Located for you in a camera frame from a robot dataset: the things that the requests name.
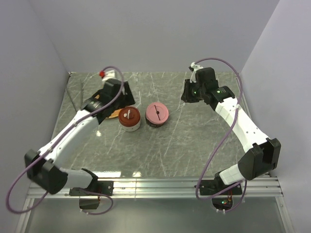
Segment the lid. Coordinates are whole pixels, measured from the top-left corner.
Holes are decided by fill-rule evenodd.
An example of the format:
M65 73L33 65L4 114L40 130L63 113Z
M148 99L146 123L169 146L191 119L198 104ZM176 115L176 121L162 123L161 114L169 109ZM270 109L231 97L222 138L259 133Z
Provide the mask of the lid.
M163 103L152 103L147 107L146 118L153 124L163 124L169 118L169 110Z
M135 107L125 107L119 112L119 122L126 127L137 125L140 121L139 110Z

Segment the black bracket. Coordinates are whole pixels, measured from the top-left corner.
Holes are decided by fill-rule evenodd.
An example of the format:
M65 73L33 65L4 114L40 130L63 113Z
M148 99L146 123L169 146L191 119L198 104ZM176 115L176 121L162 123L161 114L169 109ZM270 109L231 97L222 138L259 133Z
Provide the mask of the black bracket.
M113 181L95 181L93 185L84 189L85 191L93 193L101 193L107 196L112 196L113 193ZM84 192L83 189L73 188L70 189L70 196L91 196L90 194ZM79 206L82 210L96 210L99 206L100 199L79 199Z
M24 157L26 167L39 158L39 152L29 150ZM41 158L27 171L27 177L49 193L56 194L65 186L68 174L59 170L52 160Z
M223 185L222 187L217 188L214 180L202 180L200 183L200 195L201 196L211 196L215 193L218 193L225 188L228 188L230 185ZM232 195L241 195L242 188L241 185L237 185L230 189L232 191ZM229 190L223 192L221 195L229 195Z
M92 190L85 189L86 191L93 193L105 194L112 196L113 193L113 181L96 181L96 188ZM83 191L80 188L73 188L69 191L69 196L92 196Z

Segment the white wall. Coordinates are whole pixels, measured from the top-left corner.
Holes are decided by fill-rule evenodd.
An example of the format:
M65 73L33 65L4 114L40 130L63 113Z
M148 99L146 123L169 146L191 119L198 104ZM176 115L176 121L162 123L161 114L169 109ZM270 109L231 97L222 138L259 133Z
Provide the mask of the white wall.
M69 71L241 71L278 0L30 0ZM216 70L228 70L219 62Z
M19 216L5 208L9 185L24 169L24 154L51 138L68 73L28 1L0 1L0 232ZM13 190L21 209L29 181Z
M253 119L282 144L276 175L299 233L311 232L310 12L281 0L242 71Z

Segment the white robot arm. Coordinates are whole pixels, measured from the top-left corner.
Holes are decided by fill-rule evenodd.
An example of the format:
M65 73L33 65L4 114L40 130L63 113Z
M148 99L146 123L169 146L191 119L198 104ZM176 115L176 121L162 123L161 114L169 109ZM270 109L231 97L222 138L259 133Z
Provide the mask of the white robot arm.
M241 108L233 92L227 87L219 87L212 68L199 68L192 63L189 67L195 74L185 80L181 100L194 103L203 100L218 113L229 126L232 125L238 108L238 118L233 132L241 142L245 155L239 162L215 174L215 185L220 190L224 186L247 179L252 180L276 168L281 144L270 139L249 118Z
M84 102L72 121L51 142L39 151L29 150L25 154L24 159L27 167L40 156L46 154L47 151L49 152L45 158L41 158L36 165L27 171L27 176L50 194L55 194L66 187L83 188L89 192L100 193L97 184L98 177L93 172L84 168L81 170L64 169L62 165L77 145L106 117L117 109L135 104L128 82L124 82L124 91L109 107L92 116L87 116L109 103L121 87L121 82L115 79L114 71L106 73L103 84L103 89L98 90ZM78 121L83 117L86 118L81 122ZM58 140L60 141L57 146L52 149L51 146Z

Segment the cylindrical container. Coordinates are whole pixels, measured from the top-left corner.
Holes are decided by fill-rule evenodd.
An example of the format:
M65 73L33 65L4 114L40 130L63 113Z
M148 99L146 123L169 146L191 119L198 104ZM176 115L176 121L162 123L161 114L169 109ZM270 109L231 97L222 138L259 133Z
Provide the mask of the cylindrical container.
M163 103L155 102L147 107L146 122L154 128L161 127L169 118L169 110Z
M119 122L125 131L132 132L140 127L140 113L135 107L125 107L119 112Z

